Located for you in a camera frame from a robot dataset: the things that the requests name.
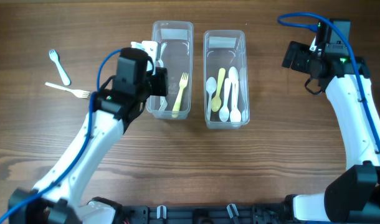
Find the cream yellow plastic fork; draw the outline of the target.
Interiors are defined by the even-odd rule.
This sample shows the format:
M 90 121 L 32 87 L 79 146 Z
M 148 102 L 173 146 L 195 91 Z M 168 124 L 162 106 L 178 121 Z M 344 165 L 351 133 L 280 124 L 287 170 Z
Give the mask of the cream yellow plastic fork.
M 173 110 L 172 110 L 172 117 L 173 118 L 177 118 L 178 117 L 178 113 L 179 113 L 179 110 L 180 110 L 180 107 L 181 107 L 181 101 L 182 101 L 182 97 L 183 97 L 183 92 L 184 92 L 184 89 L 188 85 L 188 80 L 189 80 L 189 74 L 188 73 L 183 73 L 182 76 L 181 76 L 181 79 L 179 81 L 179 91 L 178 91 L 178 95 L 176 97 L 176 101 L 174 103 Z

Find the white spoon thin handle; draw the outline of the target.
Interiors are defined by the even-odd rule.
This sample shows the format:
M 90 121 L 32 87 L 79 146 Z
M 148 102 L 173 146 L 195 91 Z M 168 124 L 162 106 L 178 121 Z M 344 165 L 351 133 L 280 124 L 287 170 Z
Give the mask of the white spoon thin handle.
M 247 69 L 245 67 L 242 67 L 239 72 L 239 84 L 240 84 L 240 90 L 242 94 L 242 101 L 243 101 L 243 110 L 242 110 L 242 121 L 246 122 L 248 120 L 248 112 L 247 112 L 247 90 L 246 90 L 246 84 L 247 84 L 247 78 L 246 78 L 246 71 Z

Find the yellow-green plastic spoon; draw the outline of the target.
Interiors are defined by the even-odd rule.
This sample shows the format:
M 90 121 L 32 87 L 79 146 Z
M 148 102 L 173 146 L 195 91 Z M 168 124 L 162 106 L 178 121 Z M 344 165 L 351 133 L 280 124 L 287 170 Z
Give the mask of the yellow-green plastic spoon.
M 216 94 L 215 94 L 215 97 L 212 99 L 212 105 L 211 105 L 213 112 L 218 112 L 222 104 L 220 93 L 221 93 L 223 81 L 225 79 L 225 75 L 226 75 L 225 68 L 220 68 L 219 73 L 218 73 L 218 78 L 217 78 Z

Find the white spoon wide handle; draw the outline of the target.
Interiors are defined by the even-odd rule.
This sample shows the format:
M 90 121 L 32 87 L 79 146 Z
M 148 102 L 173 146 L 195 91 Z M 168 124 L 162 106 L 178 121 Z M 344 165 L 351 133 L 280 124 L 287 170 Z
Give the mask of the white spoon wide handle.
M 229 78 L 232 82 L 232 99 L 231 99 L 231 111 L 230 121 L 240 122 L 241 113 L 238 109 L 238 97 L 239 97 L 239 74 L 235 67 L 229 69 Z

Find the long white fork top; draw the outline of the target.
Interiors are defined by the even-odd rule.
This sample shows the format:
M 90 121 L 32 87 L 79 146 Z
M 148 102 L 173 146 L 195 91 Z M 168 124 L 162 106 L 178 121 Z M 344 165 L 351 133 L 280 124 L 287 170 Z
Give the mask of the long white fork top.
M 166 46 L 167 46 L 166 42 L 163 42 L 161 44 L 161 55 L 160 55 L 160 58 L 158 60 L 158 63 L 159 63 L 160 67 L 164 67 L 162 56 L 163 56 L 163 52 L 164 52 Z M 164 111 L 166 109 L 167 105 L 168 105 L 168 102 L 166 101 L 166 97 L 165 96 L 161 96 L 160 97 L 160 107 L 159 107 L 159 110 L 160 111 Z

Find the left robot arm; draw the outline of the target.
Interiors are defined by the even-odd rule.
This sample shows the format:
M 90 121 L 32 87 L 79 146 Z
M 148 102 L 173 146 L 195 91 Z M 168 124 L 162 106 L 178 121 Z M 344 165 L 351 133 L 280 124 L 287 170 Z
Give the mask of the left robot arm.
M 116 54 L 116 74 L 97 83 L 81 131 L 32 190 L 14 191 L 0 223 L 129 222 L 119 203 L 96 197 L 81 206 L 80 199 L 105 154 L 144 111 L 147 99 L 168 94 L 168 72 L 156 65 L 161 54 L 157 42 L 132 42 Z

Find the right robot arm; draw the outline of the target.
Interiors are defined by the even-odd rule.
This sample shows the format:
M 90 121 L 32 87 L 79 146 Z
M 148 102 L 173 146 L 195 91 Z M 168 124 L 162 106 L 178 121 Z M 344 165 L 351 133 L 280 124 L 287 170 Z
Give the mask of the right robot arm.
M 346 46 L 315 53 L 290 42 L 283 67 L 318 80 L 330 101 L 346 151 L 346 170 L 320 194 L 286 197 L 284 220 L 380 223 L 380 119 L 371 94 L 368 66 Z

